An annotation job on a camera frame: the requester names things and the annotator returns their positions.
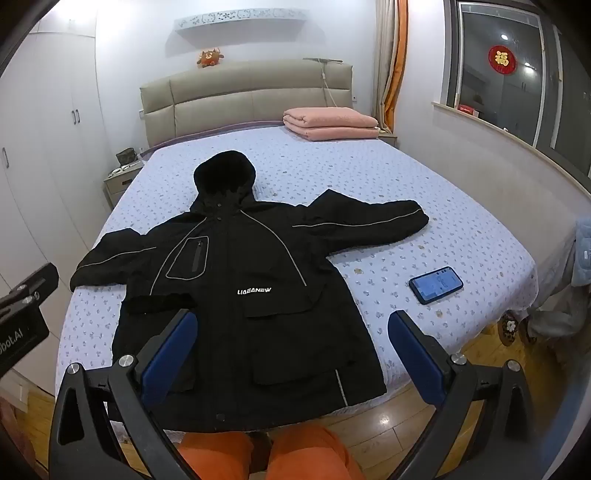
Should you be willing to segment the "black hooded jacket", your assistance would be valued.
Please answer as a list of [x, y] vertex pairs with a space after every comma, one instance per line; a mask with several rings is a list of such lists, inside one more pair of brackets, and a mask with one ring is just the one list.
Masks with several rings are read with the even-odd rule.
[[384, 395], [368, 328], [332, 254], [390, 245], [428, 216], [413, 200], [369, 204], [328, 190], [307, 206], [259, 201], [238, 151], [194, 171], [190, 209], [144, 234], [108, 233], [70, 285], [122, 285], [112, 354], [137, 353], [172, 317], [195, 340], [164, 401], [164, 429], [252, 431], [315, 419]]

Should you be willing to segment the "grey clothes pile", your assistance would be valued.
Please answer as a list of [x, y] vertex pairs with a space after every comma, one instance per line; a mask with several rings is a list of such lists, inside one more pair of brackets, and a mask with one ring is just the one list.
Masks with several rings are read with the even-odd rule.
[[532, 339], [578, 333], [590, 310], [590, 218], [573, 233], [539, 276], [539, 292], [528, 310], [525, 332]]

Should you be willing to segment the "slipper on floor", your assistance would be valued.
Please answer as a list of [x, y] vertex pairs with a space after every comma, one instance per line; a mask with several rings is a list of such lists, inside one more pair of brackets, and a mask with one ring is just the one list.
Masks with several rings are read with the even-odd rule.
[[519, 321], [510, 311], [507, 311], [502, 315], [497, 326], [501, 343], [506, 347], [510, 347], [518, 336]]

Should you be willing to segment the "white wardrobe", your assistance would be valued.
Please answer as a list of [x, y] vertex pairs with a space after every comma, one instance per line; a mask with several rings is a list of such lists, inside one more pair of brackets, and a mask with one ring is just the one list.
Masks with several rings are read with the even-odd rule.
[[86, 35], [28, 35], [1, 76], [1, 278], [14, 287], [46, 263], [57, 289], [42, 304], [49, 336], [16, 370], [53, 392], [69, 279], [110, 207], [108, 149]]

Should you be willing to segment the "beige bedside table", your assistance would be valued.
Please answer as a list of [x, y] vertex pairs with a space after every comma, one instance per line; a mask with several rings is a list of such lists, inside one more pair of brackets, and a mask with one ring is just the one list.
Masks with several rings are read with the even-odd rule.
[[114, 208], [135, 177], [144, 166], [142, 160], [114, 169], [105, 179], [105, 191], [111, 208]]

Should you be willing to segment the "black smartphone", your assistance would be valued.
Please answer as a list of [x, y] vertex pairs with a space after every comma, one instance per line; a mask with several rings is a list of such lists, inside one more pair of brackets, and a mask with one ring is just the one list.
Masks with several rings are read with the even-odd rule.
[[446, 266], [412, 278], [409, 287], [422, 305], [429, 305], [460, 291], [464, 283], [452, 267]]

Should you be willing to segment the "orange trousers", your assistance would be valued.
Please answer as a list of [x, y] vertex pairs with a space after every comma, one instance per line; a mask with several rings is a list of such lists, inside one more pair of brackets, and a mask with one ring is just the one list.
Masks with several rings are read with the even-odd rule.
[[322, 425], [291, 425], [270, 440], [262, 432], [188, 433], [177, 450], [202, 479], [362, 479], [339, 437]]

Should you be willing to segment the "brown patterned bag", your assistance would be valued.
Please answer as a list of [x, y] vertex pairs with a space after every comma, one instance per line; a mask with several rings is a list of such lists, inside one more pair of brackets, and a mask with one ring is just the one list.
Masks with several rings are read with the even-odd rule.
[[138, 160], [138, 155], [131, 147], [125, 148], [116, 154], [116, 159], [120, 166], [129, 165]]

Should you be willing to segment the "orange plush toy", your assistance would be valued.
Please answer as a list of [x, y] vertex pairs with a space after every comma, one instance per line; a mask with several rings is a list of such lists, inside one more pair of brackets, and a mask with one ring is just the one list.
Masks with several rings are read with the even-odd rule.
[[216, 66], [219, 64], [219, 62], [221, 62], [221, 59], [223, 58], [224, 55], [218, 48], [202, 50], [197, 59], [197, 66], [199, 68]]

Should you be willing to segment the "beige padded headboard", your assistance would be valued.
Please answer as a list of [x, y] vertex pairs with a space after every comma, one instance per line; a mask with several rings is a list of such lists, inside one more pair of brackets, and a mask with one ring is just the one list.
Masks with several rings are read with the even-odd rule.
[[140, 87], [147, 143], [239, 124], [280, 122], [297, 107], [351, 107], [353, 67], [341, 61], [231, 62], [174, 74]]

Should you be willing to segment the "folded pink blanket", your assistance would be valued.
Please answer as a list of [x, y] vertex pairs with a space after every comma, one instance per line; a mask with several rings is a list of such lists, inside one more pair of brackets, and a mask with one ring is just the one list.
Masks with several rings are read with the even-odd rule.
[[349, 107], [297, 107], [283, 112], [283, 124], [308, 141], [377, 139], [379, 123]]

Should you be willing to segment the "dark window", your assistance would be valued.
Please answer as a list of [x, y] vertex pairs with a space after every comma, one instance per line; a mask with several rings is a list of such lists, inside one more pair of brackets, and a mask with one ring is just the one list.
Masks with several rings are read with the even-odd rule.
[[[590, 75], [566, 34], [532, 1], [449, 1], [446, 22], [446, 104], [474, 107], [588, 184]], [[511, 75], [491, 68], [495, 45], [515, 55]]]

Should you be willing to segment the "red window decoration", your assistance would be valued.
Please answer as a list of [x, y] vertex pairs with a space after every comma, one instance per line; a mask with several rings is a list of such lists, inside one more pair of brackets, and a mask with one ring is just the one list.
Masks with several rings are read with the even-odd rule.
[[495, 45], [490, 48], [488, 61], [491, 68], [501, 75], [511, 75], [517, 67], [515, 55], [503, 45]]

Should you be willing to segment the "beige and orange curtain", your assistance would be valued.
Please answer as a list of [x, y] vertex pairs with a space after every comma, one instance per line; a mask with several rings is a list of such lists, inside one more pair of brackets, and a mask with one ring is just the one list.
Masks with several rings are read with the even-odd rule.
[[377, 1], [376, 20], [373, 113], [380, 127], [393, 133], [407, 60], [408, 0]]

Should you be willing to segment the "white decorative wall shelf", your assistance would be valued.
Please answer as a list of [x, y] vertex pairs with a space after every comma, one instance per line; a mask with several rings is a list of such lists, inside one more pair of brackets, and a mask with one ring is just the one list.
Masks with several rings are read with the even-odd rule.
[[202, 13], [175, 19], [173, 30], [176, 32], [246, 21], [307, 21], [308, 11], [297, 8], [249, 8]]

